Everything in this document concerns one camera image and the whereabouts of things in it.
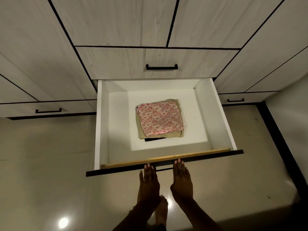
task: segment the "pink fabric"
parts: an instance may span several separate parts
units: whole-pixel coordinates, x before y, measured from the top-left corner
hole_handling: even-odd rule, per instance
[[[174,100],[141,104],[137,107],[145,136],[184,130],[180,111]]]

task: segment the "folded cloth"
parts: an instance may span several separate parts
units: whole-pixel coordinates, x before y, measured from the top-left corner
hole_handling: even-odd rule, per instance
[[[178,100],[141,104],[136,108],[138,137],[173,138],[184,136],[184,124]]]

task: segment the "floral fabric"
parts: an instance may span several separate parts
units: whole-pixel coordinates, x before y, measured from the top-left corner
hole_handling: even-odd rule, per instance
[[[145,136],[183,131],[184,124],[175,100],[141,104],[137,107]]]

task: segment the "white wall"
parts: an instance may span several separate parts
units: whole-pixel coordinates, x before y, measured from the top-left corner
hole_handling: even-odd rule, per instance
[[[266,104],[308,182],[308,74]]]

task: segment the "drawer handle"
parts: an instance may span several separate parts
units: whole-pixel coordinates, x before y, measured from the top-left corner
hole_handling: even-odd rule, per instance
[[[227,99],[227,101],[228,101],[228,102],[244,102],[245,100],[244,100],[244,98],[243,98],[243,99],[241,99],[241,100],[229,100],[229,99]]]
[[[165,69],[178,69],[177,64],[173,66],[162,66],[162,67],[149,67],[149,64],[146,64],[147,70],[165,70]]]
[[[35,113],[60,113],[62,112],[62,108],[59,108],[59,110],[54,111],[39,111],[38,109],[35,111]]]

